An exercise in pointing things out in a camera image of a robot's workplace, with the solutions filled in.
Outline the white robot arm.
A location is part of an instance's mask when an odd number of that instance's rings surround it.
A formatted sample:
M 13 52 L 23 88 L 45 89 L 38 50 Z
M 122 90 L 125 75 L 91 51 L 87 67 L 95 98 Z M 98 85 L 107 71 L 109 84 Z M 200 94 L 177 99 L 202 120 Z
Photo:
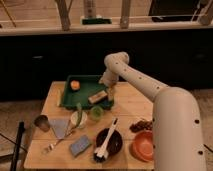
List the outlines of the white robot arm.
M 122 77 L 153 103 L 155 171 L 207 171 L 199 105 L 187 90 L 169 86 L 129 66 L 129 55 L 104 58 L 101 82 L 112 87 Z

